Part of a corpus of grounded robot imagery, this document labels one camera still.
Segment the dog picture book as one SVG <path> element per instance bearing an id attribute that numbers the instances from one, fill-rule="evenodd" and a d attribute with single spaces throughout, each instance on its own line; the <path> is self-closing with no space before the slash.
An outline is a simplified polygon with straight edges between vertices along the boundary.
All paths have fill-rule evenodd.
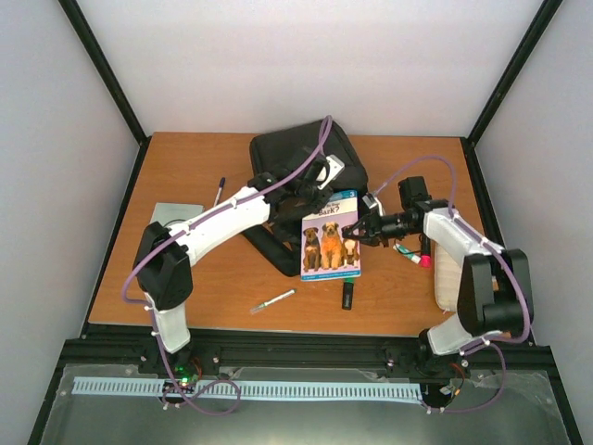
<path id="1" fill-rule="evenodd" d="M 358 218 L 358 193 L 346 190 L 332 195 L 318 213 L 302 220 L 302 281 L 348 279 L 361 275 L 360 244 L 342 235 L 342 230 Z"/>

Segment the black student backpack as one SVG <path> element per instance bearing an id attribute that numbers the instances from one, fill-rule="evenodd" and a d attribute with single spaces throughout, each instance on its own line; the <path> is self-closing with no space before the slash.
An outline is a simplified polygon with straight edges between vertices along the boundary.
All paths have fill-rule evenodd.
<path id="1" fill-rule="evenodd" d="M 278 182 L 294 172 L 314 151 L 323 135 L 322 122 L 258 135 L 249 146 L 251 166 L 257 189 L 265 187 L 263 181 Z M 291 182 L 273 192 L 271 228 L 256 225 L 246 229 L 242 236 L 276 270 L 288 277 L 300 274 L 301 220 L 306 216 L 302 208 L 300 186 L 314 184 L 312 174 L 322 170 L 321 157 L 336 155 L 345 164 L 342 173 L 329 186 L 334 193 L 356 190 L 359 197 L 368 192 L 368 174 L 342 127 L 333 123 L 318 158 Z"/>

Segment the grey book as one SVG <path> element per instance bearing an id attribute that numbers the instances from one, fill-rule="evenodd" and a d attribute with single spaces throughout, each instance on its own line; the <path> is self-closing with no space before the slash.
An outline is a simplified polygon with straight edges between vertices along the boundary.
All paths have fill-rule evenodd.
<path id="1" fill-rule="evenodd" d="M 190 220 L 204 211 L 204 206 L 199 204 L 184 204 L 158 202 L 150 219 L 151 223 L 159 223 L 170 231 L 172 226 Z"/>

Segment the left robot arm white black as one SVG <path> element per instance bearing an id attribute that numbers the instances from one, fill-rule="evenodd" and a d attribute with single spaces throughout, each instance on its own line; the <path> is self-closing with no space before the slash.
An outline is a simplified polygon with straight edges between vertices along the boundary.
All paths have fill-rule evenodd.
<path id="1" fill-rule="evenodd" d="M 193 361 L 185 315 L 185 302 L 194 288 L 192 268 L 228 239 L 267 222 L 272 210 L 293 193 L 284 186 L 299 177 L 292 172 L 280 180 L 269 172 L 260 173 L 230 198 L 192 219 L 169 228 L 159 222 L 145 228 L 121 294 L 126 299 L 131 281 L 138 281 L 145 309 L 153 318 L 152 335 L 163 347 L 159 359 L 171 372 L 182 373 Z"/>

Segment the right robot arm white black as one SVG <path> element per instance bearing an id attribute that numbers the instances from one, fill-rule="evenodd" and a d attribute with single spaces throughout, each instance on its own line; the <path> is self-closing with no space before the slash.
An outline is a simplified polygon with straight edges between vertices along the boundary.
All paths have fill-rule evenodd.
<path id="1" fill-rule="evenodd" d="M 408 177 L 397 187 L 400 213 L 381 214 L 377 199 L 367 195 L 363 200 L 368 213 L 345 227 L 342 234 L 373 247 L 407 235 L 422 235 L 460 268 L 454 314 L 419 335 L 422 360 L 470 354 L 495 341 L 527 340 L 533 307 L 526 255 L 477 232 L 451 202 L 432 198 L 421 176 Z"/>

